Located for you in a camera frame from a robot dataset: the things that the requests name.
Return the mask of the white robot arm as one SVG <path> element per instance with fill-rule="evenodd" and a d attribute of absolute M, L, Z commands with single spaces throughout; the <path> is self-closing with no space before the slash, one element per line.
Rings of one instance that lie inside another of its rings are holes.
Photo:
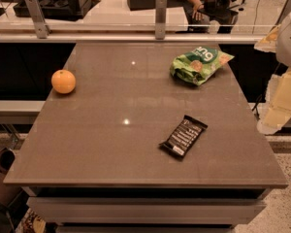
<path fill-rule="evenodd" d="M 256 50 L 274 52 L 276 60 L 288 67 L 281 75 L 271 75 L 266 92 L 266 108 L 262 111 L 257 129 L 265 135 L 280 130 L 291 118 L 291 12 L 254 45 Z"/>

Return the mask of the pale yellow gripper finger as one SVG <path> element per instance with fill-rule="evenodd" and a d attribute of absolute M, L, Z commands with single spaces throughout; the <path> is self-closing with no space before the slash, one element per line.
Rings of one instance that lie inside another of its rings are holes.
<path fill-rule="evenodd" d="M 279 25 L 275 26 L 264 38 L 258 41 L 254 48 L 262 52 L 275 52 Z"/>
<path fill-rule="evenodd" d="M 279 131 L 291 118 L 291 68 L 283 75 L 271 75 L 266 92 L 267 108 L 257 122 L 265 135 Z"/>

